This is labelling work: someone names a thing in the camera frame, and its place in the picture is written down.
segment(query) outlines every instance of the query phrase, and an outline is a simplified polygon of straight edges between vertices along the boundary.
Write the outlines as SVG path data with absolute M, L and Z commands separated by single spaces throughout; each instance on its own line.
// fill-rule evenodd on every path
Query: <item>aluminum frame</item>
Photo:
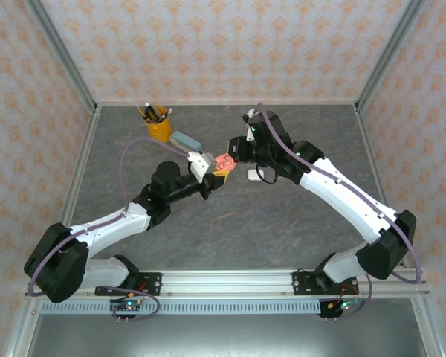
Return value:
M 294 295 L 292 273 L 296 269 L 234 269 L 234 270 L 173 270 L 164 269 L 161 279 L 163 302 L 212 301 L 224 300 L 232 303 L 242 301 L 298 301 L 303 299 L 338 298 L 337 295 Z M 413 268 L 395 270 L 406 278 L 416 275 Z M 362 298 L 368 294 L 368 282 L 365 276 L 358 277 L 358 287 Z M 428 356 L 446 357 L 446 346 L 436 325 L 436 314 L 427 284 L 409 285 L 395 277 L 387 280 L 372 279 L 372 298 L 411 298 L 418 321 L 421 337 Z M 109 296 L 95 296 L 94 289 L 85 289 L 70 297 L 68 303 L 89 303 L 107 301 Z M 49 300 L 46 297 L 25 298 L 16 328 L 7 351 L 7 357 L 26 356 L 33 338 L 42 306 Z
M 383 185 L 381 184 L 380 174 L 378 173 L 377 165 L 375 163 L 375 156 L 373 155 L 372 147 L 366 133 L 363 123 L 363 115 L 360 108 L 354 105 L 355 116 L 362 134 L 363 143 L 365 144 L 366 152 L 369 157 L 370 167 L 372 168 L 375 177 L 375 184 L 377 186 L 378 194 L 381 202 L 388 205 L 387 196 L 385 195 Z M 405 256 L 402 260 L 403 267 L 407 268 L 410 265 L 409 260 Z M 412 297 L 411 304 L 415 312 L 416 321 L 421 333 L 424 347 L 428 356 L 446 357 L 446 340 L 440 333 L 442 331 L 439 319 L 436 314 L 436 306 L 433 299 L 422 299 L 420 296 Z
M 39 23 L 43 32 L 45 33 L 48 43 L 53 48 L 58 60 L 62 63 L 66 73 L 68 73 L 69 79 L 74 84 L 81 100 L 91 112 L 96 103 L 86 85 L 79 69 L 73 61 L 73 58 L 68 52 L 65 43 L 62 41 L 61 36 L 54 27 L 48 12 L 46 11 L 43 3 L 40 0 L 26 0 L 31 13 L 35 16 L 36 21 Z
M 316 100 L 265 100 L 265 105 L 267 106 L 277 106 L 277 105 L 285 105 L 285 106 L 351 106 L 353 105 L 353 100 L 336 100 L 336 101 L 316 101 Z M 99 102 L 100 106 L 133 106 L 137 103 L 139 106 L 144 106 L 145 102 L 141 101 L 129 101 L 129 102 Z M 183 100 L 168 100 L 168 101 L 159 101 L 159 105 L 161 106 L 255 106 L 257 102 L 255 100 L 195 100 L 195 101 L 183 101 Z
M 417 20 L 418 14 L 425 2 L 426 0 L 411 0 L 411 2 L 408 4 L 407 9 L 405 10 L 395 29 L 395 32 L 380 55 L 380 58 L 378 59 L 369 80 L 366 82 L 365 87 L 363 87 L 360 97 L 358 98 L 357 102 L 355 102 L 355 106 L 359 112 L 362 112 L 366 104 L 370 101 L 370 98 L 380 84 L 383 76 L 390 66 L 390 63 L 392 62 L 393 58 L 395 58 L 401 43 L 403 43 L 404 39 L 407 37 L 407 34 L 410 32 L 412 25 Z
M 91 112 L 88 119 L 88 126 L 84 132 L 83 139 L 81 140 L 80 154 L 78 155 L 76 164 L 74 165 L 74 174 L 68 188 L 68 196 L 62 212 L 58 217 L 60 222 L 65 226 L 69 226 L 71 224 L 71 219 L 73 218 L 74 208 L 80 192 L 86 164 L 88 163 L 88 157 L 91 151 L 91 145 L 94 139 L 94 133 L 96 132 L 100 113 L 100 106 Z

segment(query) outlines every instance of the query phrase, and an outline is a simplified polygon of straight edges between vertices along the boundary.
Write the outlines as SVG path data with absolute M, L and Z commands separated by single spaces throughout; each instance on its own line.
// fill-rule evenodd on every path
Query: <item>pencil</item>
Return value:
M 139 112 L 142 114 L 142 116 L 145 118 L 146 117 L 146 113 L 142 112 L 142 109 L 139 108 L 139 106 L 137 105 L 137 103 L 135 104 L 135 106 L 137 107 L 137 109 L 139 109 Z

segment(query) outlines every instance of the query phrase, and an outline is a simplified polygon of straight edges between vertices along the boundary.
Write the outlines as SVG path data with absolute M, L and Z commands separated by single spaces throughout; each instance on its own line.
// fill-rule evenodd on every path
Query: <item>marble surface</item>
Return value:
M 242 114 L 250 106 L 174 106 L 172 128 L 195 138 L 214 156 L 227 142 L 245 135 Z M 268 106 L 293 141 L 319 147 L 334 165 L 378 198 L 375 180 L 351 106 Z M 133 106 L 105 106 L 97 125 L 74 211 L 73 224 L 123 206 L 118 167 L 125 145 L 147 135 Z M 157 165 L 186 161 L 154 144 L 133 147 L 125 163 L 130 197 L 139 194 Z M 172 206 L 159 226 L 101 251 L 97 257 L 128 257 L 140 269 L 155 268 L 315 268 L 328 254 L 362 242 L 358 232 L 328 204 L 287 179 L 276 184 L 249 182 L 253 164 L 239 164 L 224 187 L 208 201 L 194 195 Z

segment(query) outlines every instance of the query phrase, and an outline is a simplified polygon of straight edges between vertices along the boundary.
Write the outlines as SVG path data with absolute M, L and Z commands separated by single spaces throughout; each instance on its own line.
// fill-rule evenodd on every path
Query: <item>orange object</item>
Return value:
M 157 108 L 162 115 L 167 113 L 167 110 L 163 106 L 157 106 Z M 151 138 L 157 139 L 163 143 L 166 143 L 169 140 L 170 135 L 172 134 L 169 117 L 165 118 L 164 121 L 159 124 L 145 123 Z
M 221 170 L 233 170 L 236 167 L 236 162 L 229 154 L 223 154 L 216 158 L 216 169 Z

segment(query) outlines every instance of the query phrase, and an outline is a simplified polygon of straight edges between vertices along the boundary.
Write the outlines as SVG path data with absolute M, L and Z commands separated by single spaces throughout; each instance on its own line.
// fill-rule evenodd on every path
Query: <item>gray sponge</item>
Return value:
M 181 132 L 173 132 L 170 136 L 170 142 L 176 147 L 179 147 L 185 152 L 189 151 L 203 151 L 203 146 L 197 142 L 197 140 L 192 139 L 190 136 L 185 135 Z

